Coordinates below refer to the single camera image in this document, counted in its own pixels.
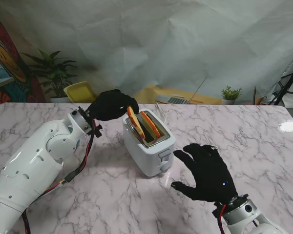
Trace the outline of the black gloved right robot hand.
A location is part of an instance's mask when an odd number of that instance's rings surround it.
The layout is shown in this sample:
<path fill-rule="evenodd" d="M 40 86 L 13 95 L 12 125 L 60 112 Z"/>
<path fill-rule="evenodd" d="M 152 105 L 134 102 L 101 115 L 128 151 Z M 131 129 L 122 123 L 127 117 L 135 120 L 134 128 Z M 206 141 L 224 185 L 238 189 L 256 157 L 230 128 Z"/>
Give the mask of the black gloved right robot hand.
<path fill-rule="evenodd" d="M 228 204 L 238 196 L 227 165 L 214 146 L 191 143 L 173 154 L 191 171 L 196 183 L 195 187 L 190 187 L 174 181 L 171 187 L 175 190 L 192 200 L 221 204 Z"/>

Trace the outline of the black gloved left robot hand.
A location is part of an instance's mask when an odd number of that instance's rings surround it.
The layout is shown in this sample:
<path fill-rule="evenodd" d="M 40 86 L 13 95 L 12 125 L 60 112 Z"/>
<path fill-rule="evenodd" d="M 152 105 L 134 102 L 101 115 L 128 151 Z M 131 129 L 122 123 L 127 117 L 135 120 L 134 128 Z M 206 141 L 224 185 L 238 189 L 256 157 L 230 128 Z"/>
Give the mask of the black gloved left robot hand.
<path fill-rule="evenodd" d="M 86 112 L 93 119 L 109 121 L 122 117 L 128 107 L 131 107 L 135 114 L 139 113 L 139 106 L 135 98 L 114 89 L 100 93 Z"/>

